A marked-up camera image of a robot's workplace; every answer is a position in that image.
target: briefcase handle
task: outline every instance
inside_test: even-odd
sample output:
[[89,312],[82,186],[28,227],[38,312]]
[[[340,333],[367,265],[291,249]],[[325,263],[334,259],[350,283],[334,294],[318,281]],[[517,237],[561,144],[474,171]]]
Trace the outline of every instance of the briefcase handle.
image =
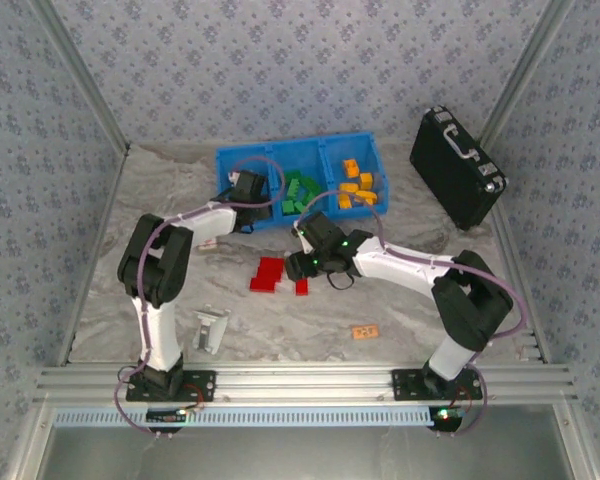
[[478,151],[475,148],[471,148],[471,149],[469,149],[469,151],[467,153],[463,153],[460,146],[449,135],[450,133],[453,133],[454,135],[458,135],[458,129],[456,128],[455,123],[449,124],[447,126],[447,128],[445,128],[444,131],[442,132],[442,136],[447,141],[447,143],[451,146],[451,148],[453,148],[453,151],[456,152],[460,158],[464,158],[465,160],[467,160],[469,158],[476,158],[476,159],[480,158],[480,155],[478,154]]

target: blue plastic bin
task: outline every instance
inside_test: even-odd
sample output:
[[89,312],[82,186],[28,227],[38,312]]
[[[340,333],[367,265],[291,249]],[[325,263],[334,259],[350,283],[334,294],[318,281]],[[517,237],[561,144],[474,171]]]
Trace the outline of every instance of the blue plastic bin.
[[[335,190],[343,182],[352,182],[344,174],[343,161],[354,158],[361,173],[373,175],[373,191],[378,195],[375,205],[380,214],[389,208],[389,182],[378,154],[373,134],[369,132],[327,135],[322,137],[301,138],[279,142],[219,148],[216,152],[216,172],[218,192],[229,188],[228,174],[235,165],[246,158],[266,156],[277,162],[283,171],[299,170],[303,175],[313,178],[324,190]],[[280,190],[280,181],[274,167],[261,161],[250,161],[240,166],[257,173],[267,174],[267,193],[275,196]],[[334,220],[371,216],[368,208],[358,204],[353,208],[341,210],[338,199],[331,195],[311,209],[322,210]],[[291,225],[298,215],[283,215],[280,202],[273,207],[272,218],[257,222],[256,229],[279,225]]]

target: green block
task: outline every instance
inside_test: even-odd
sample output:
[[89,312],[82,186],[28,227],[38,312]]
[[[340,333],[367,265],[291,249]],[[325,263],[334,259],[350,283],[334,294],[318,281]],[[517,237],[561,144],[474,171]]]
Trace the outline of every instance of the green block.
[[314,195],[319,195],[322,193],[322,188],[320,187],[318,182],[316,182],[311,177],[302,177],[300,179],[300,185],[302,185],[304,188],[309,190]]
[[287,189],[287,198],[289,200],[295,200],[298,196],[298,190],[300,190],[300,180],[294,178],[289,182],[289,188]]
[[293,215],[296,213],[295,207],[293,205],[293,200],[284,200],[282,202],[282,213],[284,215]]
[[304,198],[302,199],[302,203],[304,203],[305,205],[309,205],[309,202],[311,200],[313,200],[314,198],[316,198],[317,195],[315,195],[313,192],[307,192],[307,194],[304,196]]
[[300,178],[302,178],[302,173],[300,173],[300,170],[289,170],[288,172],[284,172],[284,183],[287,185],[289,182],[291,182],[291,180],[300,180]]

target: black briefcase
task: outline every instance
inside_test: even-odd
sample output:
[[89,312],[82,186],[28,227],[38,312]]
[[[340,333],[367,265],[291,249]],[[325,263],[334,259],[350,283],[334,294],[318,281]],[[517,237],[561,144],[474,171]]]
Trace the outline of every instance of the black briefcase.
[[456,226],[480,224],[507,186],[504,173],[445,107],[425,113],[411,163]]

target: patterned wallpaper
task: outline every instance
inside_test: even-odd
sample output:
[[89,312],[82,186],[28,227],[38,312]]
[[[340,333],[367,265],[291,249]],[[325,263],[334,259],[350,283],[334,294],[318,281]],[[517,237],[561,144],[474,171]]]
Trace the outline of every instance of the patterned wallpaper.
[[600,447],[600,1],[576,2],[498,139],[505,205]]
[[478,134],[547,0],[54,0],[135,143]]
[[24,0],[0,2],[0,478],[56,361],[117,155]]

